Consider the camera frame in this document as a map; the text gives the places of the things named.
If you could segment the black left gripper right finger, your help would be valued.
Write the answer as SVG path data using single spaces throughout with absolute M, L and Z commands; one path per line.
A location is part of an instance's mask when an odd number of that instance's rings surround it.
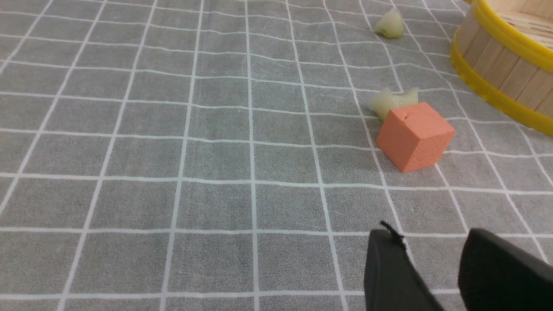
M 553 268 L 483 228 L 464 243 L 458 288 L 468 311 L 550 311 Z

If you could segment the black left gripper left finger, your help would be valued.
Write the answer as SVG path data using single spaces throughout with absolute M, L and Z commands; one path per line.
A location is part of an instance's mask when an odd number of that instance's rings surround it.
M 442 311 L 407 254 L 404 236 L 390 224 L 369 234 L 364 291 L 368 311 Z

